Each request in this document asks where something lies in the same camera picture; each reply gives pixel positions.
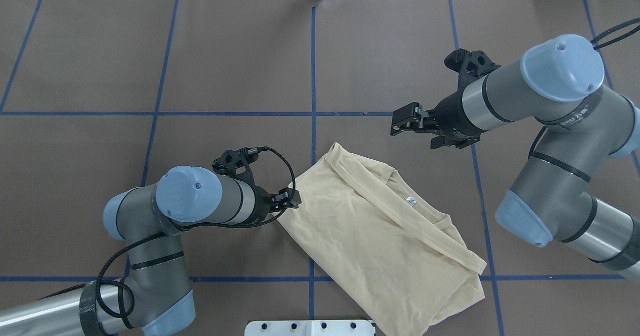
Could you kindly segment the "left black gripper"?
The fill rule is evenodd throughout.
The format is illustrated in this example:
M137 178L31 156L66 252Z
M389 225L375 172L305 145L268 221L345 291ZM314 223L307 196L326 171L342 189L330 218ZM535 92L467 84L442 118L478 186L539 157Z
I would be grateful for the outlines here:
M283 161L290 174L290 187L270 194L256 184L250 164L256 162L262 152L271 152ZM234 180L240 194L238 210L233 218L215 224L270 224L286 210L296 209L302 203L291 164L273 148L226 150L211 167L215 174Z

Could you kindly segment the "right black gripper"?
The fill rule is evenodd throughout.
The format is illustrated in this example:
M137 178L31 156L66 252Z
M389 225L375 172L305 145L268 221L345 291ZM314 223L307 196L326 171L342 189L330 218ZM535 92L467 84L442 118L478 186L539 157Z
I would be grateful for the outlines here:
M433 109L423 109L419 102L393 111L390 136L400 133L430 133L431 149L454 146L464 149L494 129L492 122L501 118L489 106L487 79L500 68L483 51L458 48L444 59L446 68L458 73L457 90L443 98Z

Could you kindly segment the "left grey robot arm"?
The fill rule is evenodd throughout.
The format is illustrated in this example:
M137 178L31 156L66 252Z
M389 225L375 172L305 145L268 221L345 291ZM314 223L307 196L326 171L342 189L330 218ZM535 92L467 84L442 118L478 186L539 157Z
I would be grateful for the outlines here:
M301 204L296 183L274 194L256 185L250 164L273 151L226 150L211 169L174 167L157 183L110 199L103 226L126 246L92 281L2 311L1 334L116 336L141 329L146 336L171 336L189 327L195 302L181 234L260 227Z

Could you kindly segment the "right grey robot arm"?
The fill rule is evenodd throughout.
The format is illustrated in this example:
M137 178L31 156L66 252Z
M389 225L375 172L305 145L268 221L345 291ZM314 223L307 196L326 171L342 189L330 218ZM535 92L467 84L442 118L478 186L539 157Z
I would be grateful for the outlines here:
M396 109L390 134L430 133L432 149L464 149L483 133L535 118L542 126L506 191L496 222L535 247L556 240L626 279L639 279L639 218L586 188L607 159L639 147L639 109L605 85L599 50L639 30L631 19L592 39L564 34L502 66L484 51L445 57L457 89L432 109Z

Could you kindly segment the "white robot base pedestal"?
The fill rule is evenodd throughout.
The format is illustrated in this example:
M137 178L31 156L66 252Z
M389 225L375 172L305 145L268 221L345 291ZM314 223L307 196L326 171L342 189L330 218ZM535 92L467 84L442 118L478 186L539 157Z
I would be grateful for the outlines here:
M375 336L368 320L288 320L249 322L245 336Z

